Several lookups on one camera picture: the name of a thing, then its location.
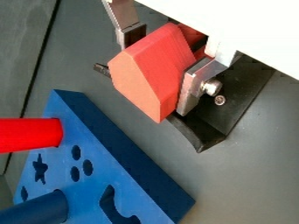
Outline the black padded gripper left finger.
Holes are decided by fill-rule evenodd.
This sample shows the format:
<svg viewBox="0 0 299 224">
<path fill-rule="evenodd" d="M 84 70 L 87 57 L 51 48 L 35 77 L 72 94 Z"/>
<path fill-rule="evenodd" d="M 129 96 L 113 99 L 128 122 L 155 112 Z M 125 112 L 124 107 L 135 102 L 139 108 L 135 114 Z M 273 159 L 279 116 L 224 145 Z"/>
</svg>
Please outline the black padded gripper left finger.
<svg viewBox="0 0 299 224">
<path fill-rule="evenodd" d="M 139 21 L 135 0 L 101 0 L 116 29 L 116 42 L 128 48 L 145 36 L 147 25 Z"/>
</svg>

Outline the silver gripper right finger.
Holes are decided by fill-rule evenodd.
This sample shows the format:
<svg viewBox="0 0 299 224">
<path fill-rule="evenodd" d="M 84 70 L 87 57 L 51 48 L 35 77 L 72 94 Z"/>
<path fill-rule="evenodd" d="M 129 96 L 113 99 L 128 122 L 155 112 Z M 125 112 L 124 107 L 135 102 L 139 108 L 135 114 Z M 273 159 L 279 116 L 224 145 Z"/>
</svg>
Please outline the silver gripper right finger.
<svg viewBox="0 0 299 224">
<path fill-rule="evenodd" d="M 215 96 L 221 83 L 215 80 L 240 58 L 241 53 L 229 43 L 208 38 L 205 46 L 199 50 L 199 58 L 187 69 L 181 79 L 181 89 L 176 105 L 176 112 L 185 116 L 199 103 L 200 97 L 207 94 Z"/>
</svg>

